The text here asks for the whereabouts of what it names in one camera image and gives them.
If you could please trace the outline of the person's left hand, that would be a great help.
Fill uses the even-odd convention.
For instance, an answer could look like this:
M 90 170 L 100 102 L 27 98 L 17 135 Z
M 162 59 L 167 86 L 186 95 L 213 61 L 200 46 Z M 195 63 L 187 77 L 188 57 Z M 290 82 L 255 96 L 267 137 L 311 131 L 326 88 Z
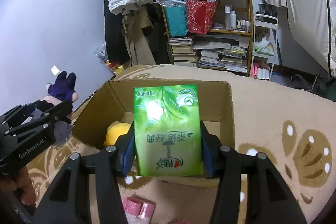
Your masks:
M 0 184 L 1 190 L 4 193 L 10 193 L 17 189 L 22 190 L 20 199 L 24 205 L 34 205 L 37 201 L 37 195 L 34 191 L 32 181 L 29 177 L 29 171 L 26 166 L 18 172 L 15 179 L 1 177 Z

